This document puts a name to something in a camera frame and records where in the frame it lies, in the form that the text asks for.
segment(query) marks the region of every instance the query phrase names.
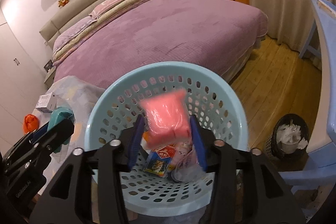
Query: pink bedspread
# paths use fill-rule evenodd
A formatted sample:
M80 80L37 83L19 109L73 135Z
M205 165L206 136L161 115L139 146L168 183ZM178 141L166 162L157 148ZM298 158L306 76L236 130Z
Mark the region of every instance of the pink bedspread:
M184 61L226 72L257 37L267 16L230 0L150 0L96 32L57 68L106 89L143 65Z

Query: orange ball of yarn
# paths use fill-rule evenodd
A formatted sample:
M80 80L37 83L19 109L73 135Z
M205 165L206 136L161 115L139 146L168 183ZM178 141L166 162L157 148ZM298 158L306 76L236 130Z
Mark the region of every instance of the orange ball of yarn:
M35 115L28 114L25 116L24 121L23 121L23 131L25 134L39 129L39 126L40 126L40 121Z

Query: headboard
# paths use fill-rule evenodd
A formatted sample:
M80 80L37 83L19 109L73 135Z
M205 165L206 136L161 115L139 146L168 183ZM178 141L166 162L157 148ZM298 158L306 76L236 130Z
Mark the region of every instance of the headboard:
M56 38L77 23L82 18L88 16L90 12L105 0L71 0L62 7L40 30L41 36L47 44L53 48Z

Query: light blue plastic basket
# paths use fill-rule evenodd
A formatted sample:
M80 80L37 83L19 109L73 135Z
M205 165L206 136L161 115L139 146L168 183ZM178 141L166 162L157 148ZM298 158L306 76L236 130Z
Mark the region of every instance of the light blue plastic basket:
M239 150L247 149L247 122L243 107L231 87L217 74L198 65L161 62L135 69L115 81L95 105L85 133L85 150L103 146L133 126L145 114L139 102L177 88L188 92L189 114ZM138 154L130 173L121 173L127 209L150 216L177 216L210 202L214 174L190 183L175 183L142 171L145 159Z

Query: silver bolt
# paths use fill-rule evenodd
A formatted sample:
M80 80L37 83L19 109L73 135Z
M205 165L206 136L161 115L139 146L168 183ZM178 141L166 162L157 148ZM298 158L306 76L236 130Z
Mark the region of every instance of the silver bolt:
M110 146L119 146L119 145L121 145L121 141L118 139L110 141Z
M83 149L81 148L76 148L75 150L72 151L72 153L75 155L75 156L79 156L83 153Z
M223 141L223 140L215 140L214 141L214 145L215 146L224 146L225 145L225 141Z
M251 153L256 156L260 156L263 152L259 148L252 148Z

